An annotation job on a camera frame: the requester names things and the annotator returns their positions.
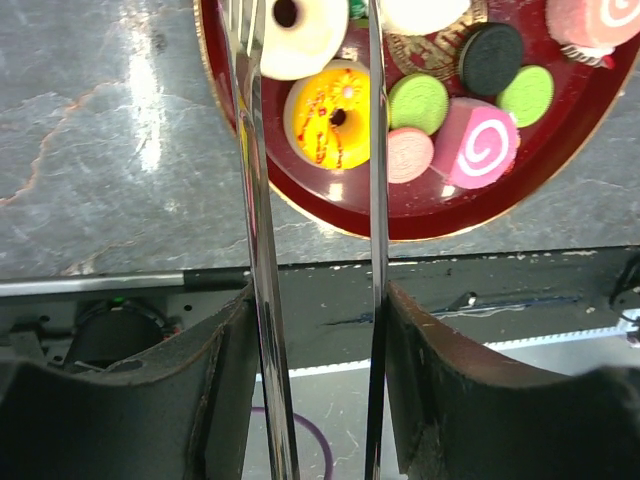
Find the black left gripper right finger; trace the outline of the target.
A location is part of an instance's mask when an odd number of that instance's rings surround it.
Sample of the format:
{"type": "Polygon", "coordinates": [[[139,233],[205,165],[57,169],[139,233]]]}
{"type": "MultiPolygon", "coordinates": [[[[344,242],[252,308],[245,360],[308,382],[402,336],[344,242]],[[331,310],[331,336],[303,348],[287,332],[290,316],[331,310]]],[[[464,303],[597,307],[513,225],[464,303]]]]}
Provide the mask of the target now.
{"type": "Polygon", "coordinates": [[[639,372],[570,377],[513,360],[389,287],[386,376],[411,479],[635,479],[639,372]]]}

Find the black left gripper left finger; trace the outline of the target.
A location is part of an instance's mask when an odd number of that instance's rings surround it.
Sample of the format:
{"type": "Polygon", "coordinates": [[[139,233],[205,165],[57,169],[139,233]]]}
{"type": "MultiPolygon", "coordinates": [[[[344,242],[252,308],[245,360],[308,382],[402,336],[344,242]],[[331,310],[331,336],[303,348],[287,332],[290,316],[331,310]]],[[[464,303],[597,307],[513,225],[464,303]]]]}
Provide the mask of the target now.
{"type": "Polygon", "coordinates": [[[254,297],[103,372],[1,361],[5,479],[238,479],[258,363],[254,297]]]}

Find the pink macaron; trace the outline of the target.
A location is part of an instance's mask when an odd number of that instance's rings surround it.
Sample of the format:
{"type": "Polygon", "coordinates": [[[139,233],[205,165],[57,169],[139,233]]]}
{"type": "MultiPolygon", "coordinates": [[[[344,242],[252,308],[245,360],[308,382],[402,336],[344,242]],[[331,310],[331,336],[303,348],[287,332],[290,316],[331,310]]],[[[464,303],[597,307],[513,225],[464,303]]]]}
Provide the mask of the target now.
{"type": "Polygon", "coordinates": [[[422,130],[402,127],[389,132],[387,139],[388,182],[404,184],[420,177],[430,166],[434,144],[422,130]]]}

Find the hot pink swirl roll cake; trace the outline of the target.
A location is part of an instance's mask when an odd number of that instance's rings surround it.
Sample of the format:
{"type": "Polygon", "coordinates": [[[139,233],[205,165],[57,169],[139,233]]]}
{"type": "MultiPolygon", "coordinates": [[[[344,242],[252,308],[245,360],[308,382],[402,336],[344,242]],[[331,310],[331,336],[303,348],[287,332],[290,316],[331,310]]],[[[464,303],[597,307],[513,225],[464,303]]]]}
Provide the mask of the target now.
{"type": "Polygon", "coordinates": [[[448,185],[484,188],[513,165],[519,144],[509,113],[481,100],[457,97],[450,101],[437,132],[431,168],[448,185]]]}

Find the green macaron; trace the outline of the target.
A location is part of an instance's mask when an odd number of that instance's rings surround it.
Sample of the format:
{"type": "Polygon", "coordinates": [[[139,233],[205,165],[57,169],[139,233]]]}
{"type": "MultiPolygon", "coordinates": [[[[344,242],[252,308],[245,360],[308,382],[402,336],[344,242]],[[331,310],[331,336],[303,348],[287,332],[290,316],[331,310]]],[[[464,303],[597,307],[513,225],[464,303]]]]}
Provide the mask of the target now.
{"type": "Polygon", "coordinates": [[[437,78],[416,73],[403,77],[388,94],[390,128],[411,127],[433,135],[443,124],[449,94],[437,78]]]}
{"type": "Polygon", "coordinates": [[[540,120],[554,97],[552,74],[539,65],[523,66],[511,83],[496,97],[496,105],[506,111],[518,128],[540,120]]]}

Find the yellow frosted donut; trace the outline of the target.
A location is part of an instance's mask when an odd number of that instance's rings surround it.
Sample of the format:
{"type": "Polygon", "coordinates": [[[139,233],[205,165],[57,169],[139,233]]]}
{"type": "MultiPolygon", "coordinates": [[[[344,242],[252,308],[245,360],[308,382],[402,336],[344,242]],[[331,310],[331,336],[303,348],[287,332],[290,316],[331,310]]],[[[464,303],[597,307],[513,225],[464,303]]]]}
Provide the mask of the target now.
{"type": "Polygon", "coordinates": [[[283,129],[293,151],[326,170],[354,169],[370,158],[370,76],[362,64],[333,60],[296,81],[286,97],[283,129]]]}

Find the black sandwich cookie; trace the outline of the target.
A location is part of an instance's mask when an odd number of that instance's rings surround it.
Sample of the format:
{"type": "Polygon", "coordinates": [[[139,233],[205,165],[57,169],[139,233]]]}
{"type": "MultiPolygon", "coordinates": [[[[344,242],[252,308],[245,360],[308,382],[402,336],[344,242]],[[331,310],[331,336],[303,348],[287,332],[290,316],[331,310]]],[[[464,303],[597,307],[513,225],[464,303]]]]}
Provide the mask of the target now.
{"type": "Polygon", "coordinates": [[[488,22],[477,27],[459,54],[462,85],[478,96],[504,91],[521,68],[524,43],[519,31],[508,24],[488,22]]]}

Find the plain white donut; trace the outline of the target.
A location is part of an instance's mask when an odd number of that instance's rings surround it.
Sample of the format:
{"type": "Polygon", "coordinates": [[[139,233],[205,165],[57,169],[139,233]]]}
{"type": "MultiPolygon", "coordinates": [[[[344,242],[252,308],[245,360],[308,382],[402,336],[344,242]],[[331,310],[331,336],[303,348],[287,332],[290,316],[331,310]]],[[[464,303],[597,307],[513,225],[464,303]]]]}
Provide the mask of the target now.
{"type": "Polygon", "coordinates": [[[291,81],[319,73],[340,48],[348,22],[347,0],[267,1],[261,74],[291,81]]]}

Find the silver metal serving tongs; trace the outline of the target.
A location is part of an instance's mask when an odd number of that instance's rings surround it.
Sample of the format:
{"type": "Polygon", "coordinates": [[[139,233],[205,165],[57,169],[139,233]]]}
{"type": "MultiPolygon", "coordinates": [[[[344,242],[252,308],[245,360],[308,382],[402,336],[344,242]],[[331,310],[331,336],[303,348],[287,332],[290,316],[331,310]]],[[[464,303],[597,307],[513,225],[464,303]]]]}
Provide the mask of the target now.
{"type": "MultiPolygon", "coordinates": [[[[243,170],[271,476],[274,479],[297,479],[300,467],[284,338],[261,100],[260,62],[266,11],[263,1],[222,1],[219,4],[243,170]]],[[[370,2],[370,245],[374,331],[366,422],[364,476],[367,479],[377,479],[381,472],[389,311],[388,114],[380,15],[378,2],[370,2]]]]}

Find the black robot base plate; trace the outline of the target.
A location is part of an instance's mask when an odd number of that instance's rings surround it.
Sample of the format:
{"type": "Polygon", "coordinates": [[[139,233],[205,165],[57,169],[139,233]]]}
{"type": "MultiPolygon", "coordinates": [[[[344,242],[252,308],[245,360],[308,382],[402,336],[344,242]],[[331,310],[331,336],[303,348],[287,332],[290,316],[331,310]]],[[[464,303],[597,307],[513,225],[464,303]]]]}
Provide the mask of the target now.
{"type": "MultiPolygon", "coordinates": [[[[418,306],[471,340],[507,341],[639,326],[639,250],[522,252],[406,259],[390,280],[418,306]]],[[[284,266],[279,271],[292,369],[365,360],[373,334],[367,263],[284,266]]],[[[506,351],[550,351],[600,339],[506,351]]]]}

